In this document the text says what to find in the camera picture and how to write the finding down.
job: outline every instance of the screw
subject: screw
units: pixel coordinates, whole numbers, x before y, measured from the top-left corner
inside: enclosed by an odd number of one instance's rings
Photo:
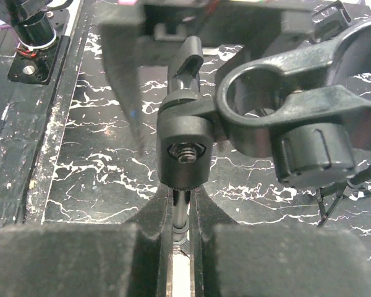
[[[174,157],[179,163],[193,163],[205,153],[206,148],[202,144],[193,144],[190,142],[182,142],[180,144],[172,144],[168,148],[168,153]]]
[[[33,73],[36,72],[36,68],[34,68],[33,66],[29,65],[29,66],[26,66],[22,72],[26,75],[32,75]]]

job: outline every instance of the black knob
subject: black knob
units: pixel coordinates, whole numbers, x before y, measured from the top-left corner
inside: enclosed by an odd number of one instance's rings
[[[340,124],[309,124],[272,141],[276,176],[289,187],[322,187],[354,176],[349,137]]]

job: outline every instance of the black marble surface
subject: black marble surface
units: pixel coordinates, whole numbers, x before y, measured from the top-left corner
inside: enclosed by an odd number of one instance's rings
[[[367,18],[366,7],[349,7],[359,19]],[[215,56],[205,58],[200,73],[202,93],[214,94],[217,68],[239,47],[222,46]],[[155,171],[156,115],[166,95],[166,71],[141,68],[146,154],[134,150],[128,124],[108,86],[101,66],[96,28],[88,34],[60,154],[56,160],[51,191],[44,212],[34,222],[122,223],[140,210],[158,187]],[[352,92],[371,100],[371,74],[349,78]],[[360,169],[371,164],[371,152],[355,151]],[[245,225],[308,223],[320,219],[316,201],[308,194],[282,187],[276,181],[272,160],[251,159],[229,144],[224,152],[215,148],[210,180],[205,184],[213,200],[235,220]],[[345,228],[359,235],[370,251],[371,198],[352,196],[336,209],[327,228]]]

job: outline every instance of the metal rod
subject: metal rod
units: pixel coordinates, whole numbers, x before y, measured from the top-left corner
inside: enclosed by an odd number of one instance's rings
[[[190,191],[173,190],[173,227],[177,229],[181,229],[186,225],[190,197]]]

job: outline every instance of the black cable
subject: black cable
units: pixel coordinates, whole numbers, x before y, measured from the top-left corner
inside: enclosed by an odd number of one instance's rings
[[[47,11],[60,11],[61,9],[68,8],[73,3],[73,0],[66,0],[65,3],[55,6],[55,7],[47,7]]]

